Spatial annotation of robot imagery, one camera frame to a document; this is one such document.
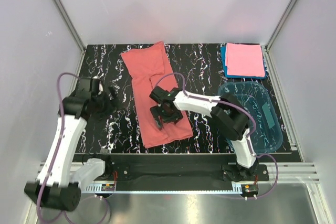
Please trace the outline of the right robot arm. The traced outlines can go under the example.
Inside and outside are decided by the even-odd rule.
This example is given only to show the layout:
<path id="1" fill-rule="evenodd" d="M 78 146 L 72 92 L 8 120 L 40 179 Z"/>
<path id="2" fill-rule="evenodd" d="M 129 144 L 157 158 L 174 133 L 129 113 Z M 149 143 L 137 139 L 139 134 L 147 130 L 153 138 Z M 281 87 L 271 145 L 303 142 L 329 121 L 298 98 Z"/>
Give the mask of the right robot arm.
<path id="1" fill-rule="evenodd" d="M 167 91 L 156 86 L 149 97 L 157 103 L 150 108 L 150 112 L 158 129 L 162 129 L 164 124 L 177 124 L 182 120 L 183 111 L 199 113 L 212 119 L 222 136 L 232 143 L 236 154 L 235 166 L 223 165 L 224 175 L 234 182 L 255 179 L 258 159 L 250 140 L 255 129 L 249 129 L 249 122 L 254 127 L 256 122 L 234 95 L 206 96 L 179 88 Z"/>

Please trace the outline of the coral red t shirt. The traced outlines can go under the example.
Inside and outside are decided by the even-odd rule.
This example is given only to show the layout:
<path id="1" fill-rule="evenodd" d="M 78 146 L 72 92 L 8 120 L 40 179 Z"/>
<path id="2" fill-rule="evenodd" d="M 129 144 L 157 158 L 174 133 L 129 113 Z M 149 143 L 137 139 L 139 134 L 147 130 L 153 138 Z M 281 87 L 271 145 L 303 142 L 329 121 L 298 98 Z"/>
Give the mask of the coral red t shirt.
<path id="1" fill-rule="evenodd" d="M 131 49 L 121 55 L 132 78 L 135 108 L 145 148 L 172 143 L 193 136 L 184 111 L 174 107 L 169 94 L 179 92 L 164 43 Z"/>

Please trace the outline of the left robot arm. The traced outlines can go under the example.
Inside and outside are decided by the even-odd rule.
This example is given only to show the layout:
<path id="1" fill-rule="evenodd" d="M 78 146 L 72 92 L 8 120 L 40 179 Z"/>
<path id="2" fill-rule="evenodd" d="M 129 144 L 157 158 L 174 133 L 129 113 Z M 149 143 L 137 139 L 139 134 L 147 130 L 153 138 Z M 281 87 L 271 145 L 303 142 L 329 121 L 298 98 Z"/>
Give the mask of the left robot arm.
<path id="1" fill-rule="evenodd" d="M 89 119 L 109 117 L 117 109 L 112 87 L 106 88 L 98 77 L 79 78 L 74 91 L 60 99 L 57 129 L 48 157 L 24 193 L 37 207 L 74 211 L 84 189 L 96 178 L 113 175 L 111 158 L 98 154 L 89 158 L 74 174 L 70 173 L 76 146 Z"/>

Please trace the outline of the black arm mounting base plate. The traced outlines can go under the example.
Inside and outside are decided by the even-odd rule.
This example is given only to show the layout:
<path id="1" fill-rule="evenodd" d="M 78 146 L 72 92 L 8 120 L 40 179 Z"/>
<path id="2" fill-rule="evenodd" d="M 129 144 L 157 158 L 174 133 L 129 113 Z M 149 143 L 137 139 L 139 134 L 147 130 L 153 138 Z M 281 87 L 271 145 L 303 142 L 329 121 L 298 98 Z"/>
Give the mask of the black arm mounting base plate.
<path id="1" fill-rule="evenodd" d="M 231 179 L 236 169 L 234 154 L 111 154 L 117 172 L 117 191 L 169 193 L 183 191 L 222 192 L 232 183 L 269 181 L 266 165 L 258 165 L 256 175 L 248 179 Z"/>

